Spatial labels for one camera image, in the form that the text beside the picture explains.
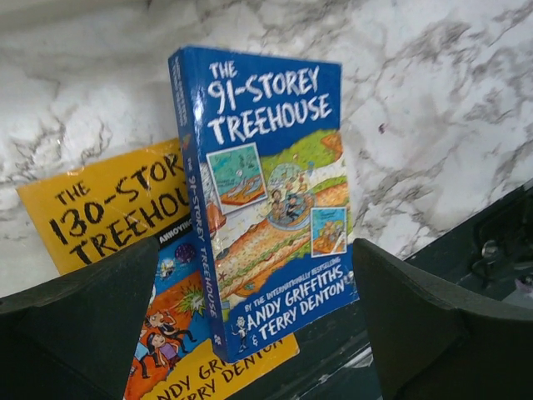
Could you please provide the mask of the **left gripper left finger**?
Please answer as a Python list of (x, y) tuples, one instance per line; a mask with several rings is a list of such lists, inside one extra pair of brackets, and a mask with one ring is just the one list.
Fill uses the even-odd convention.
[(3, 399), (122, 398), (152, 296), (150, 237), (1, 300)]

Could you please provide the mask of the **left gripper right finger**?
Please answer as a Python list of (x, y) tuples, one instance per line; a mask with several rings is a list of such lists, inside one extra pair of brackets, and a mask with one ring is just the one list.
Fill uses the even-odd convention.
[(385, 399), (530, 399), (532, 311), (358, 238), (353, 269)]

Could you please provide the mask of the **blue 91-Storey Treehouse book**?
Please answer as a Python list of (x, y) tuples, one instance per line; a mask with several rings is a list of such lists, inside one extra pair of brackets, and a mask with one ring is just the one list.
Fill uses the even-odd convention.
[(357, 301), (338, 62), (185, 46), (168, 60), (214, 353)]

